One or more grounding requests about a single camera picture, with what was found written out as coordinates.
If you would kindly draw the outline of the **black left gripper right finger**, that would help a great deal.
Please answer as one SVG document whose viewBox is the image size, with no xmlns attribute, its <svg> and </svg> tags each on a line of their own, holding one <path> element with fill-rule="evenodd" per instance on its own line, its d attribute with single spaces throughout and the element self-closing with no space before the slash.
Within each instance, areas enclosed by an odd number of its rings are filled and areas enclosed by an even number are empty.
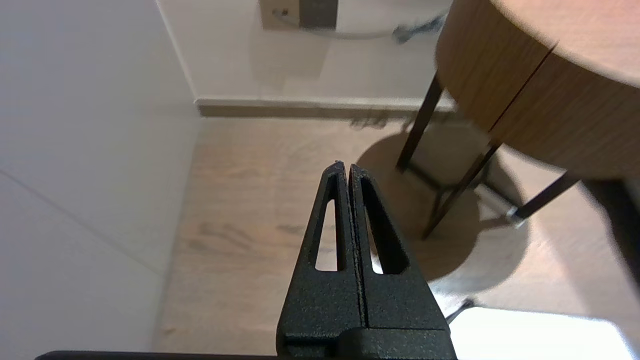
<svg viewBox="0 0 640 360">
<path fill-rule="evenodd" d="M 447 331 L 450 327 L 375 178 L 350 166 L 350 204 L 361 309 L 367 328 Z"/>
</svg>

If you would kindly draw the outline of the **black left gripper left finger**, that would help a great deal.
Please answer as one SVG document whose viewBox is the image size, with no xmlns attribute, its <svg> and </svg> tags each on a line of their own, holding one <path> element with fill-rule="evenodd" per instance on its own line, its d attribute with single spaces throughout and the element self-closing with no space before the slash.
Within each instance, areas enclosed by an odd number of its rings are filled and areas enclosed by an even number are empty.
<svg viewBox="0 0 640 360">
<path fill-rule="evenodd" d="M 334 203 L 336 271 L 316 268 L 329 202 Z M 361 285 L 345 164 L 320 176 L 301 248 L 276 327 L 279 351 L 334 351 L 342 333 L 360 328 Z"/>
</svg>

